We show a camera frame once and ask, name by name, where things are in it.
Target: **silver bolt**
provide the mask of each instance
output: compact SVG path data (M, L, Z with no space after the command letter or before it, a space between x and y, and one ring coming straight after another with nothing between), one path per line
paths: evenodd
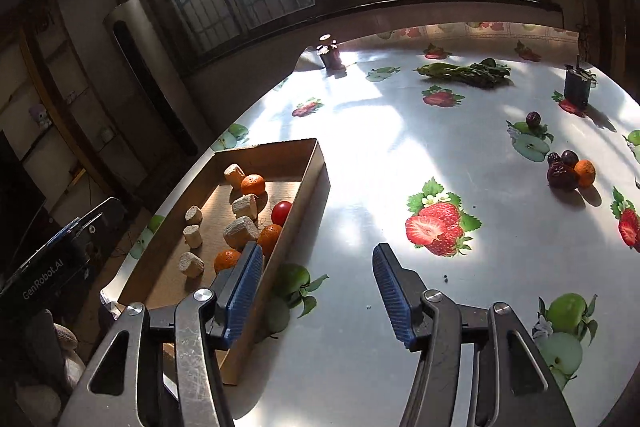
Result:
M442 301L442 292L440 290L427 290L422 293L422 297L429 302Z
M143 309L145 309L145 307L141 303L134 302L127 306L127 313L129 315L138 315Z
M196 301L208 301L212 295L213 293L211 293L209 288L200 288L193 294L193 298L196 299Z
M511 306L504 302L496 302L494 304L494 311L498 315L506 315L507 313L511 312Z

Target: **open cardboard tray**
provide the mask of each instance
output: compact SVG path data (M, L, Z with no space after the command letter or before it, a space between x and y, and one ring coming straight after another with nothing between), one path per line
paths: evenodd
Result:
M233 347L217 351L224 383L236 384L254 345L254 337L260 326L265 305L280 263L302 222L306 206L316 186L319 173L324 166L324 156L315 138L268 143L255 147L229 149L216 152L184 190L158 228L153 239L133 269L120 295L120 304L143 302L149 309L177 304L198 288L208 287L213 279L213 261L219 251L229 247L222 231L235 217L231 202L242 194L232 190L226 183L225 169L237 163L245 174L260 174L266 181L268 201L259 198L258 230L271 224L271 209L282 200L292 202L289 216L282 228L280 238L263 266L254 303L244 325L242 335ZM178 270L181 254L190 248L182 230L186 226L184 213L196 204L202 209L200 234L203 244L191 249L205 264L204 274L197 279L187 279ZM165 360L173 356L173 345L166 344ZM172 380L173 375L165 374Z

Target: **cylindrical floor air conditioner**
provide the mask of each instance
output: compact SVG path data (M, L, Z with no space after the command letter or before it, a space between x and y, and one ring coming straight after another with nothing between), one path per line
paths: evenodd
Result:
M191 100L140 0L129 0L104 19L132 73L181 149L193 156L214 140Z

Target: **red tomato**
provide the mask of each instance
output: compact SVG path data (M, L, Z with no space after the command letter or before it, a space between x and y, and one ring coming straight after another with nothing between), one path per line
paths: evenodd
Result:
M291 210L291 203L289 201L281 201L276 206L273 207L271 211L271 222L274 225L284 226L284 222L289 216L289 211Z

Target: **orange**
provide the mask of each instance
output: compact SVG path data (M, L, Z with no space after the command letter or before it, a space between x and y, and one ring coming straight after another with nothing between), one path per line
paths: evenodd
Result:
M282 227L280 225L269 225L268 227L264 227L264 230L260 232L258 245L262 247L262 254L267 261L271 257L273 249L276 247L276 243L280 237L280 232L282 232Z
M589 160L580 160L575 164L574 171L578 174L580 187L591 187L596 179L596 168Z
M249 174L242 180L240 191L245 196L247 194L260 196L264 192L264 178L260 174Z
M240 259L240 252L238 250L223 250L216 256L216 260L213 261L213 269L216 271L216 274L218 274L222 270L233 268L238 264L238 259Z

